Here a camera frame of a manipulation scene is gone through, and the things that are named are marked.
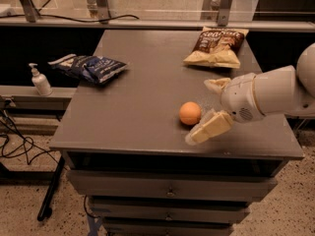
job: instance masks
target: orange ball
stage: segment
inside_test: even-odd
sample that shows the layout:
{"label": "orange ball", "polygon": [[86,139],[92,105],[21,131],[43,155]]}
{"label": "orange ball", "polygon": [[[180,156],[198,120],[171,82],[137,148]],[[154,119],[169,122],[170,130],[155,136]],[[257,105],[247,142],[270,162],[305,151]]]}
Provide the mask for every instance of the orange ball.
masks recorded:
{"label": "orange ball", "polygon": [[201,107],[195,102],[186,102],[179,109],[179,119],[186,125],[199,123],[201,119]]}

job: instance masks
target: black metal stand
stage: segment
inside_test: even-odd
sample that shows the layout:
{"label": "black metal stand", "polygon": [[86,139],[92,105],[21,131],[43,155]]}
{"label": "black metal stand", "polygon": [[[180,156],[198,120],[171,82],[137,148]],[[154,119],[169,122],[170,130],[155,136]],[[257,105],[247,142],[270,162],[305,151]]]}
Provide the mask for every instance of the black metal stand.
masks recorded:
{"label": "black metal stand", "polygon": [[52,209],[50,202],[53,194],[58,187],[60,175],[64,167],[65,160],[60,157],[56,170],[54,172],[44,171],[10,171],[0,162],[0,183],[5,184],[38,184],[38,182],[48,182],[49,188],[46,196],[42,202],[39,214],[37,216],[38,221],[43,221],[45,218],[50,217]]}

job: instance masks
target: metal post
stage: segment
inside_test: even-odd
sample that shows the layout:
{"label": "metal post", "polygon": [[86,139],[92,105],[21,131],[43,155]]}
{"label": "metal post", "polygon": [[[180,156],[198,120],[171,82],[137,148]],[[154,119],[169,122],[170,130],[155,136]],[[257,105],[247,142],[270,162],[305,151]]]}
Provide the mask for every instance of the metal post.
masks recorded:
{"label": "metal post", "polygon": [[97,3],[97,12],[98,18],[100,20],[106,20],[110,18],[108,11],[108,2],[107,0],[96,0]]}
{"label": "metal post", "polygon": [[32,0],[20,0],[23,10],[26,14],[26,19],[30,23],[35,23],[37,18],[37,12],[33,7]]}
{"label": "metal post", "polygon": [[218,16],[219,27],[227,26],[231,4],[232,4],[232,0],[220,0],[220,8],[219,8],[219,16]]}

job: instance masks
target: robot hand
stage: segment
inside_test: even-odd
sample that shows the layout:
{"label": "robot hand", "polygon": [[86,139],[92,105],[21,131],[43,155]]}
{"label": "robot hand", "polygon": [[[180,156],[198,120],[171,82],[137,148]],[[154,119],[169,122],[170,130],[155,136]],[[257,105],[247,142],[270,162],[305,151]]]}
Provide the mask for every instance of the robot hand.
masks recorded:
{"label": "robot hand", "polygon": [[221,112],[210,110],[186,137],[195,145],[239,123],[259,121],[268,115],[315,116],[315,43],[292,66],[262,74],[246,74],[233,80],[206,80],[206,87],[220,97]]}

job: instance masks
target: drawer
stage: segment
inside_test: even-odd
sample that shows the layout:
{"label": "drawer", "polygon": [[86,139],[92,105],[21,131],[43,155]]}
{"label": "drawer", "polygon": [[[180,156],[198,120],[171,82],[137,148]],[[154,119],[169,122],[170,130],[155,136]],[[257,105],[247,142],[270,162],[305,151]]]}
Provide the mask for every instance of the drawer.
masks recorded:
{"label": "drawer", "polygon": [[89,198],[94,214],[102,217],[128,217],[165,221],[239,223],[249,214],[245,203],[190,200]]}
{"label": "drawer", "polygon": [[79,194],[157,199],[261,201],[276,185],[274,178],[153,174],[70,170]]}
{"label": "drawer", "polygon": [[229,225],[192,222],[167,222],[142,219],[105,218],[103,226],[108,233],[139,236],[228,236],[233,230]]}

